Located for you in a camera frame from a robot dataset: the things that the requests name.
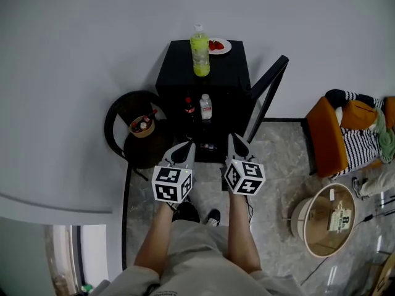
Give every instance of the glass tabletop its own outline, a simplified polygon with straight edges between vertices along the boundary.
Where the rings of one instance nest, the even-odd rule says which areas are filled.
[[[350,236],[355,211],[347,187],[330,184],[322,189],[306,216],[306,245],[310,251],[318,257],[337,252]]]

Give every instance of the black shoe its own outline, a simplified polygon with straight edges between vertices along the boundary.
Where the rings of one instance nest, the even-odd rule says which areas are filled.
[[[207,217],[207,223],[206,225],[212,226],[212,227],[217,227],[220,224],[221,220],[221,213],[219,210],[213,209],[210,213],[209,216]]]

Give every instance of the chair leg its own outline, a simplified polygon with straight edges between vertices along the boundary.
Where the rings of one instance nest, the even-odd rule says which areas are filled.
[[[381,253],[381,254],[386,254],[386,255],[391,255],[391,254],[392,254],[392,253],[385,252],[385,251],[381,251],[381,250],[379,250],[379,251],[378,251],[378,253]]]

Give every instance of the grey floor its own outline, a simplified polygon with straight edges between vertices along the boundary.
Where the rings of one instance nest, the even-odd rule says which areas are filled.
[[[293,209],[303,199],[316,194],[328,179],[309,176],[310,165],[307,144],[300,123],[262,123],[252,146],[264,164],[266,182],[256,196],[250,197],[254,207],[251,232],[260,254],[262,269],[273,276],[293,274],[302,284],[323,259],[313,257],[304,244],[293,237],[289,221]],[[191,200],[203,220],[212,208],[221,211],[221,224],[228,224],[229,200],[221,192],[220,167],[216,163],[196,163],[196,183],[190,193]],[[352,176],[374,176],[382,168],[359,171],[340,177],[351,189]],[[149,178],[152,170],[143,170]],[[391,207],[379,207],[382,199],[393,195],[390,190],[369,200],[356,199],[357,218],[360,221],[371,213],[380,213]],[[154,216],[154,196],[151,182],[132,176],[128,199],[127,265],[132,265],[136,253]],[[395,214],[362,223],[336,255],[327,259],[302,287],[307,295],[360,295],[369,277],[370,262],[382,261],[377,250],[393,251],[395,248]]]

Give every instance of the black cabinet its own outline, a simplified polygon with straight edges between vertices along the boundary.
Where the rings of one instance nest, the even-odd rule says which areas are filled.
[[[186,132],[191,125],[186,119],[185,98],[192,98],[196,108],[193,139],[198,162],[225,161],[228,134],[244,135],[256,103],[251,98],[243,42],[229,42],[231,51],[210,55],[210,73],[198,77],[193,72],[189,41],[172,41],[157,79],[157,92],[179,141],[187,140]],[[200,113],[199,100],[204,93],[212,101],[212,118],[208,121],[202,121]]]

